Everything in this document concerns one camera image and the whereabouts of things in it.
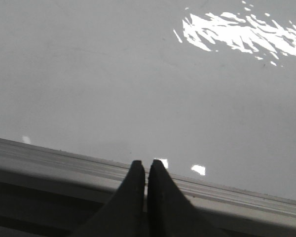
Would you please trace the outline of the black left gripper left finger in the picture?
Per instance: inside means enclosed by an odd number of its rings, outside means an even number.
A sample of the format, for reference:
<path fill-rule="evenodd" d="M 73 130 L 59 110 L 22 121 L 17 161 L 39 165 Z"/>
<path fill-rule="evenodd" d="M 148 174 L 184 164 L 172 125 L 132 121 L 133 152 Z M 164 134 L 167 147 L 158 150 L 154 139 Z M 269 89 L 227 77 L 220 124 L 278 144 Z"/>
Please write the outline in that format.
<path fill-rule="evenodd" d="M 130 169 L 113 197 L 78 227 L 73 237 L 138 237 L 141 233 L 145 171 L 140 160 Z"/>

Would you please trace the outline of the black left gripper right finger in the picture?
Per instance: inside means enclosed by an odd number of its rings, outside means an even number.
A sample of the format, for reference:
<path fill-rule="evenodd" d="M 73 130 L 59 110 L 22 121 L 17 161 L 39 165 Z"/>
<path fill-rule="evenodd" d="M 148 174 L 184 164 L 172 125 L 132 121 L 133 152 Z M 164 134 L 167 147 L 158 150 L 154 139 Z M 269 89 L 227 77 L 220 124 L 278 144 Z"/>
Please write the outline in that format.
<path fill-rule="evenodd" d="M 225 237 L 183 195 L 160 160 L 148 176 L 148 221 L 151 237 Z"/>

